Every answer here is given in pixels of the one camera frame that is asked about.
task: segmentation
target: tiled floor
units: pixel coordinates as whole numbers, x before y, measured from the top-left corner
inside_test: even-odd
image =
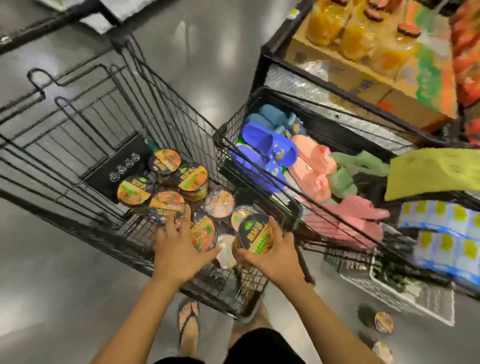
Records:
[[[214,125],[246,101],[260,46],[296,0],[158,1],[128,22],[151,67]],[[50,10],[32,0],[0,2],[2,32]],[[31,89],[31,67],[53,74],[107,43],[74,25],[0,58],[0,104]],[[147,277],[67,233],[0,200],[0,362],[87,363],[135,304]],[[306,253],[316,291],[353,332],[363,330],[357,306],[369,295],[343,281],[320,255]],[[177,295],[155,339],[149,363],[177,352]],[[319,358],[293,307],[272,285],[264,302],[273,327],[308,364]],[[476,363],[479,305],[457,297],[457,323],[393,313],[396,331],[382,338],[397,363]],[[200,357],[221,363],[232,319],[203,306]]]

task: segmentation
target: black wire shopping cart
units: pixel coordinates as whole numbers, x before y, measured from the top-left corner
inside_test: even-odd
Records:
[[[119,25],[100,1],[89,0],[24,31],[1,37],[0,54],[95,12]],[[258,176],[280,187],[277,177],[251,163],[257,176],[252,178],[252,171],[245,171],[233,161],[232,156],[247,158],[236,148],[245,116],[264,104],[272,104],[282,111],[295,112],[308,134],[332,151],[354,155],[366,150],[388,162],[395,154],[366,137],[375,132],[363,128],[355,131],[343,125],[342,117],[349,116],[344,110],[260,87],[217,130],[146,64],[132,36],[115,40],[111,49],[63,74],[53,76],[46,70],[32,69],[27,78],[34,89],[0,108],[0,197],[147,275],[153,272],[150,248],[156,228],[119,205],[116,190],[120,180],[145,169],[153,152],[173,148],[183,161],[205,166],[212,187],[231,191],[237,204],[254,205],[273,215],[285,230],[294,231],[298,247],[340,261],[389,266],[397,275],[452,286],[453,277],[410,263],[412,240],[393,229],[393,222],[384,221],[383,241],[373,240],[291,185],[277,194],[269,193],[263,183],[258,183]],[[329,83],[322,86],[345,96]],[[348,95],[348,100],[361,104],[352,95]],[[330,117],[322,110],[328,110]],[[396,135],[424,139],[436,146],[447,145],[444,140],[405,127],[402,122],[388,128],[393,129],[391,136],[376,137],[392,139],[397,149],[411,144],[396,140]],[[377,207],[398,211],[402,201],[388,206],[383,201],[384,186],[385,178],[359,181],[360,193]],[[480,210],[480,203],[465,193],[445,193],[436,198]],[[332,218],[341,221],[348,228],[346,234],[360,245],[371,241],[375,251],[352,248],[322,236],[302,221],[306,214],[316,214],[327,222]],[[217,229],[233,233],[225,220],[217,223]],[[313,282],[300,250],[299,258],[306,280]],[[267,279],[255,268],[223,270],[211,264],[181,291],[248,322],[266,284]]]

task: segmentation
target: black flip-flop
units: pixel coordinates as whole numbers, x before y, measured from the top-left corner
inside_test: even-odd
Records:
[[[188,304],[190,304],[190,309],[192,310],[189,315],[187,316],[187,319],[185,320],[185,322],[183,323],[183,326],[180,328],[180,322],[179,322],[179,331],[180,331],[180,336],[179,336],[179,347],[180,347],[180,344],[181,344],[181,339],[183,337],[183,332],[185,331],[185,328],[187,327],[187,323],[189,322],[189,320],[192,318],[192,317],[195,317],[195,320],[197,320],[197,327],[198,327],[198,334],[200,335],[200,325],[198,324],[198,315],[195,313],[195,311],[193,310],[193,307],[192,307],[192,303],[197,303],[197,307],[198,307],[198,315],[200,315],[200,304],[198,303],[198,301],[196,300],[192,300],[192,299],[187,299],[185,301],[182,302],[182,304],[180,305],[180,308],[179,308],[179,311],[178,311],[178,315],[177,317],[179,318],[179,321],[180,321],[180,312],[184,309],[184,307]]]

